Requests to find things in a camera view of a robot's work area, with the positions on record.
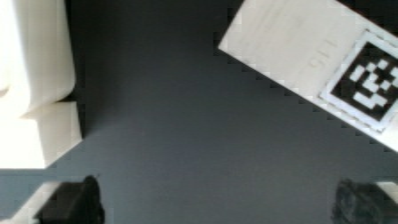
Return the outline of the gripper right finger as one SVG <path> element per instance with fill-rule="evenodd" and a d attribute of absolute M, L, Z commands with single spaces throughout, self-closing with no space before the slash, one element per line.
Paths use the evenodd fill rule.
<path fill-rule="evenodd" d="M 332 224 L 398 224 L 398 188 L 392 182 L 353 182 L 335 187 Z"/>

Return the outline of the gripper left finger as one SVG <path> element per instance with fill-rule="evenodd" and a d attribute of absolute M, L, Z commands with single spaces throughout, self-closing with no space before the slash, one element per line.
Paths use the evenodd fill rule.
<path fill-rule="evenodd" d="M 44 182 L 5 224 L 104 224 L 99 183 Z"/>

